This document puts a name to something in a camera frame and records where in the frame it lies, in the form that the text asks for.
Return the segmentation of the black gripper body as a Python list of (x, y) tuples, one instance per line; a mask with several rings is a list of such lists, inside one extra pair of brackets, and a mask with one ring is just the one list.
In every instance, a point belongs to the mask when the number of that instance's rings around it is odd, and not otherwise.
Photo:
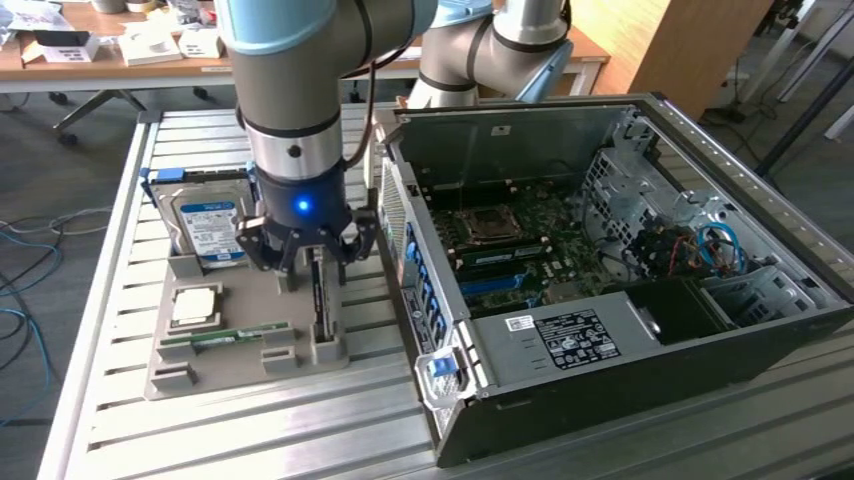
[(259, 169), (257, 180), (267, 229), (274, 235), (293, 230), (316, 235), (321, 229), (342, 234), (353, 221), (342, 167), (305, 180), (280, 179)]

